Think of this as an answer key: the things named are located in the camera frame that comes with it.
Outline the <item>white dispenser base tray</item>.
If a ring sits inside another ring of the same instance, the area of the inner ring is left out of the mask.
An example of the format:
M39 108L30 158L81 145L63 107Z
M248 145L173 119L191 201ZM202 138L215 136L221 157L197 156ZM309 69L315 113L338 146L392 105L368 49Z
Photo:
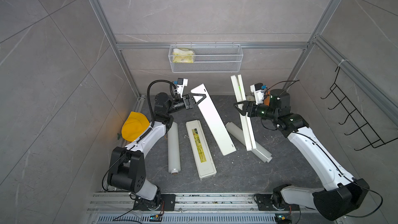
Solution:
M221 153L226 156L236 151L236 148L229 136L224 123L213 103L204 84L201 84L191 90L191 93L206 94L206 99L198 104L203 118L205 119Z

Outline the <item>closed white wrap dispenser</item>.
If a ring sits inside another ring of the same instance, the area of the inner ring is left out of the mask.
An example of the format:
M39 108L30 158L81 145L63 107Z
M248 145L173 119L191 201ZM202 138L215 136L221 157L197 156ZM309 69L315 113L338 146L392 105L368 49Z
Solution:
M186 128L200 180L215 177L217 174L216 166L212 159L200 121L188 121L186 123Z

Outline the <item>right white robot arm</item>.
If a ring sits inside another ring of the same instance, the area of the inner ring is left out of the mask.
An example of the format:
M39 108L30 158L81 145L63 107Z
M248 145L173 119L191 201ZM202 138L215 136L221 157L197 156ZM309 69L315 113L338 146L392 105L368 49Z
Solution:
M273 207L277 210L290 205L301 205L317 210L324 218L334 221L357 210L364 201L370 187L363 179L356 179L344 169L316 138L314 132L301 115L290 112L289 94L278 89L272 90L270 102L259 104L248 101L242 86L234 89L237 102L234 108L241 116L244 144L249 151L254 144L251 118L270 120L304 156L318 175L323 188L301 188L281 185L273 190Z

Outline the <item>yellow bucket hat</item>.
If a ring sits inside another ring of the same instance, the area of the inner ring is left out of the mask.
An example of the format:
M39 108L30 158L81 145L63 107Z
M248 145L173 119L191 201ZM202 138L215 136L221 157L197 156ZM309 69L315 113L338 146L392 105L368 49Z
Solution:
M131 112L122 126L121 135L128 141L138 139L150 126L148 118L142 113Z

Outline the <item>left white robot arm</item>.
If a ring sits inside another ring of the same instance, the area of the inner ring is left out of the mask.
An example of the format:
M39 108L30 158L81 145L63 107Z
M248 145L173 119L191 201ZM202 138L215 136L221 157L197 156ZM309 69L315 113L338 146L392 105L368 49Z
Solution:
M177 84L162 79L149 84L147 96L150 96L151 87L157 83L170 85L170 94L158 93L154 106L148 101L151 122L141 124L143 131L139 131L130 144L116 147L112 151L109 169L104 175L108 185L154 205L160 204L161 190L146 177L145 157L156 142L171 129L174 121L172 113L193 109L207 98L204 93L182 95L178 92Z

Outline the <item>orange plush toy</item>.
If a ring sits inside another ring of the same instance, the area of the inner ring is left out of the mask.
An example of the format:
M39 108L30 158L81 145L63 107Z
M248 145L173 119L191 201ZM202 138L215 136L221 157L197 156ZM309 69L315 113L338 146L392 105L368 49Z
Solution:
M269 105L269 101L270 101L270 96L269 96L269 95L266 95L266 96L264 97L263 103L264 103L265 105Z

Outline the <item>yellow wipes packet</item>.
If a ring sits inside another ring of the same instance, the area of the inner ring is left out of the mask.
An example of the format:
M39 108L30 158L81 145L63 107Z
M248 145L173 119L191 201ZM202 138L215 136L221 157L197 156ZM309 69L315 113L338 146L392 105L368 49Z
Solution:
M194 63L195 52L187 48L174 48L172 52L173 63Z

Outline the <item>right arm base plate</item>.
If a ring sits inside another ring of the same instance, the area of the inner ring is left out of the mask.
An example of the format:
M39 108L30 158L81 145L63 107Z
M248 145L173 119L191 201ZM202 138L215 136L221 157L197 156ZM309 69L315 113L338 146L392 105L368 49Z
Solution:
M298 211L298 205L286 203L278 194L255 194L255 203L260 211Z

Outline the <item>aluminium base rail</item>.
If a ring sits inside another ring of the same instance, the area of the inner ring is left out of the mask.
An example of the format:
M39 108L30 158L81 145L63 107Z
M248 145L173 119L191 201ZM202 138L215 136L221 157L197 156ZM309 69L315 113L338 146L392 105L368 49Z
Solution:
M120 192L95 193L83 224L328 224L317 211L291 205L276 210L270 193L169 192L151 211Z

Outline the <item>white dispenser lid with label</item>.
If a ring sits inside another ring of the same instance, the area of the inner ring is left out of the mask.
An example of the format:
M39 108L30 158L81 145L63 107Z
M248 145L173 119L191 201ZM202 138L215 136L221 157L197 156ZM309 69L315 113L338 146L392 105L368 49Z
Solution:
M232 86L236 97L236 103L234 103L234 108L240 114L240 120L244 135L244 143L248 151L252 151L257 148L256 141L254 137L254 132L252 129L251 119L248 117L245 89L241 75L231 76Z

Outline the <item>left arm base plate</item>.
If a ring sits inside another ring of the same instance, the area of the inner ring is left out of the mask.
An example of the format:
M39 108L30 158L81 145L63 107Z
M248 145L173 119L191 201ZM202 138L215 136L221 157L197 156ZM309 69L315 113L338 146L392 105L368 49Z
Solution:
M146 200L141 197L134 202L134 210L141 211L173 211L176 204L175 194L161 194L153 200Z

